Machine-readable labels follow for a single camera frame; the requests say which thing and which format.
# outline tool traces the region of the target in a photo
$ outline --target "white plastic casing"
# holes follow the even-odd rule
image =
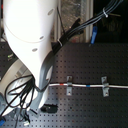
[[[57,0],[4,0],[3,3],[8,43],[34,75],[36,86],[39,86],[41,65],[52,50],[50,32],[56,7]]]

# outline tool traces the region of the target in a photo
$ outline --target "metal pegboard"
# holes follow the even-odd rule
[[[0,71],[4,70],[10,50],[1,51]],[[128,85],[128,44],[67,44],[56,55],[51,83],[66,82],[101,84],[101,77],[115,85]],[[58,104],[56,114],[30,116],[30,128],[127,128],[128,89],[110,89],[103,98],[102,88],[73,87],[66,96],[66,87],[50,87],[47,104]],[[15,121],[6,116],[1,128],[14,128]],[[24,127],[18,123],[17,128]]]

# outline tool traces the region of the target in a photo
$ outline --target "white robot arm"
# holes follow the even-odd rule
[[[7,85],[18,77],[32,74],[35,78],[35,85],[40,91],[50,81],[53,66],[50,32],[56,8],[57,0],[4,0],[4,31],[10,48],[19,60],[10,67],[0,83],[3,95],[6,95],[4,93]],[[43,96],[40,96],[40,103],[36,102],[39,108],[45,103],[47,95],[48,89],[43,92]],[[33,99],[36,97],[38,97],[38,93],[35,89]],[[8,102],[13,98],[7,96]],[[8,108],[4,115],[11,110],[12,108]]]

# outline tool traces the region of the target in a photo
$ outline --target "black cable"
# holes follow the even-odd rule
[[[120,3],[122,3],[123,0],[111,0],[106,7],[103,8],[103,10],[98,13],[95,17],[89,19],[88,21],[82,23],[81,25],[78,25],[77,27],[70,28],[67,32],[65,32],[64,35],[61,36],[59,41],[56,43],[56,45],[53,46],[53,52],[56,54],[62,46],[68,42],[68,40],[73,37],[76,34],[81,33],[81,31],[86,28],[89,25],[95,24],[99,20],[101,20],[103,17],[107,16],[109,13],[114,11]]]
[[[20,80],[20,79],[23,79],[23,78],[28,78],[28,77],[31,77],[30,80],[28,80],[27,82],[25,82],[24,84],[20,85],[19,87],[15,88],[15,89],[12,89],[10,90],[9,92],[7,92],[8,88],[14,83],[16,82],[17,80]],[[17,89],[23,87],[23,85],[25,86],[24,89],[20,92],[20,93],[11,93],[13,91],[16,91]],[[20,78],[17,78],[15,80],[13,80],[6,88],[5,90],[5,100],[6,100],[6,103],[7,103],[7,106],[5,107],[4,111],[1,113],[1,117],[2,115],[4,114],[4,112],[8,109],[8,107],[11,107],[11,108],[15,108],[15,107],[18,107],[20,106],[20,113],[22,112],[23,109],[27,109],[31,102],[32,102],[32,99],[33,99],[33,95],[34,95],[34,89],[35,89],[35,79],[32,75],[28,75],[28,76],[23,76],[23,77],[20,77]],[[26,107],[24,107],[24,104],[26,99],[27,99],[27,96],[28,94],[32,91],[32,94],[31,94],[31,99],[29,101],[29,103],[26,105]],[[9,103],[7,101],[7,95],[16,95]],[[17,105],[13,106],[12,103],[18,98],[20,97],[20,103],[18,103]]]
[[[60,18],[60,22],[61,22],[61,27],[62,27],[62,29],[63,29],[63,33],[65,34],[64,26],[63,26],[63,23],[62,23],[62,19],[61,19],[61,16],[60,16],[60,12],[59,12],[58,7],[57,7],[57,13],[58,13],[59,18]]]

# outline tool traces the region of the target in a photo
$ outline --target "white cable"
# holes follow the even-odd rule
[[[67,83],[56,83],[56,84],[50,84],[49,86],[68,86]],[[72,84],[73,87],[90,87],[90,88],[102,88],[104,85],[79,85],[79,84]],[[109,88],[122,88],[122,89],[128,89],[128,86],[118,86],[118,85],[108,85]]]
[[[57,41],[60,43],[60,46],[62,47],[63,45],[62,45],[62,43],[60,42],[60,40],[58,39]]]
[[[105,8],[103,8],[103,13],[106,16],[106,18],[108,18],[108,14],[105,12]]]

